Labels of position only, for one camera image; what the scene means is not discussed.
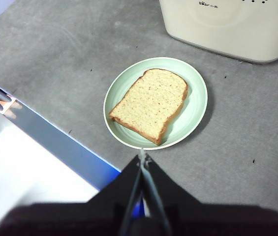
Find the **bread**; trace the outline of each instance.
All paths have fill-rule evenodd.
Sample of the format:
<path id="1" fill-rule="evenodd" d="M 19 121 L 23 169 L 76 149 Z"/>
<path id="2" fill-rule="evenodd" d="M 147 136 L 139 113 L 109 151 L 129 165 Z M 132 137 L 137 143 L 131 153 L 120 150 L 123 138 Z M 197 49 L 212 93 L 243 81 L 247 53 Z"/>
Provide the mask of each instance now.
<path id="1" fill-rule="evenodd" d="M 168 124 L 183 107 L 187 93 L 187 83 L 177 74 L 149 69 L 111 110 L 109 118 L 160 145 Z"/>

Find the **light green plate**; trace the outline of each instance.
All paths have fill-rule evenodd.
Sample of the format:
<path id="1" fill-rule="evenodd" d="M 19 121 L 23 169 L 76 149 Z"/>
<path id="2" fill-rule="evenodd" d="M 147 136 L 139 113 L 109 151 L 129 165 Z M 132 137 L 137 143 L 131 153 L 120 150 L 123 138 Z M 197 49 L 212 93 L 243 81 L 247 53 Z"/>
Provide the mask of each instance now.
<path id="1" fill-rule="evenodd" d="M 108 118 L 109 112 L 124 97 L 131 85 L 144 71 L 151 68 L 166 69 L 180 75 L 189 88 L 184 106 L 168 126 L 160 146 Z M 150 58 L 128 67 L 114 80 L 105 96 L 104 119 L 111 134 L 123 144 L 137 149 L 161 149 L 183 140 L 197 127 L 204 115 L 207 102 L 207 87 L 199 72 L 191 65 L 174 58 Z"/>

